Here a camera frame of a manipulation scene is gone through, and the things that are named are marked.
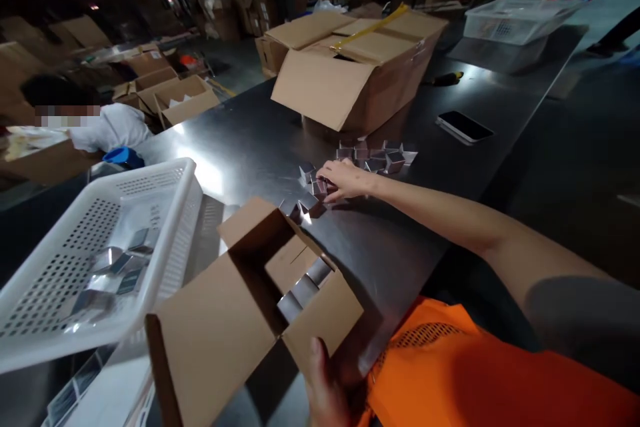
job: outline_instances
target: white plastic basket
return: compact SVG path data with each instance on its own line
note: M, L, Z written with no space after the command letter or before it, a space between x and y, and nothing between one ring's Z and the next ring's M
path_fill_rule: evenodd
M465 37L525 45L552 33L582 0L496 0L468 10Z
M201 202L195 162L187 158L90 183L0 292L0 374L138 330L155 300L182 286ZM63 319L61 306L85 286L89 256L107 246L126 248L149 226L160 235L139 293L118 297L95 323Z

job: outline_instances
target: yellow tape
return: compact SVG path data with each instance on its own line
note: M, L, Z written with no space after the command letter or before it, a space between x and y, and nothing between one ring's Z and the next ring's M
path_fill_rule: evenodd
M338 43L336 43L335 45L331 46L332 50L335 51L340 51L340 49L348 44L349 42L352 42L360 37L363 37L364 35L374 32L376 30L378 30L381 27L384 27L386 24L396 20L396 18L400 17L401 15L404 15L406 12L409 11L409 7L407 5L405 5L404 3L401 3L400 6L397 8L397 10L395 12L393 12L392 14L390 14L390 16L388 16L385 19L380 20L377 23L374 23L372 26L365 28L364 30L360 30L358 33L354 33L353 35L351 35L350 37L345 38L344 40L340 40Z
M208 79L207 80L212 86L214 87L218 87L220 90L222 90L223 92L225 92L229 97L235 97L235 92L232 90L229 90L228 88L226 88L225 86L221 85L220 83L216 82L215 80L212 79Z

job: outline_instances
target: orange vest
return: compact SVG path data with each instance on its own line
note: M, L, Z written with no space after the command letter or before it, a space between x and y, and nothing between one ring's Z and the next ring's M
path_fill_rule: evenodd
M419 298L369 373L368 409L394 426L640 426L640 398L553 352L480 330L462 306Z

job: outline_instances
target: phone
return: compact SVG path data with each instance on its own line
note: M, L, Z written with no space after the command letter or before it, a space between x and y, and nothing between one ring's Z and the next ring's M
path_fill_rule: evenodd
M476 143L491 137L493 132L463 113L452 110L438 115L435 123L468 143Z

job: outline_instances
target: metal table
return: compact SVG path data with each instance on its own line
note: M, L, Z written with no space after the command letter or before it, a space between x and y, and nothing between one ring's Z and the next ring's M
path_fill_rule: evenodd
M464 77L459 85L419 90L401 127L401 139L416 143L419 155L396 178L480 199L584 32L581 27L558 29L549 37L538 64L516 76L434 53L427 79L452 71L463 71ZM147 163L193 158L196 176L212 197L205 205L221 202L227 207L240 206L254 195L279 205L285 197L300 195L298 165L302 161L322 165L335 157L336 145L307 133L299 114L269 99L274 82L262 83L157 135L141 145L139 152ZM495 135L473 147L459 143L434 124L440 113L452 109L476 119ZM365 309L336 353L342 377L355 381L383 351L449 243L374 199L330 207L303 227L337 260ZM215 259L217 245L211 238L201 237L192 256L197 264L194 268L200 270ZM269 369L267 365L259 370L282 377L286 369ZM262 422L290 425L292 418L306 415L303 381L300 375L289 386L290 381L285 383L284 398L267 400L271 405L265 408L256 407ZM251 394L255 404L261 403L258 398L262 393ZM244 389L217 424L256 424L256 412L248 402L250 396Z

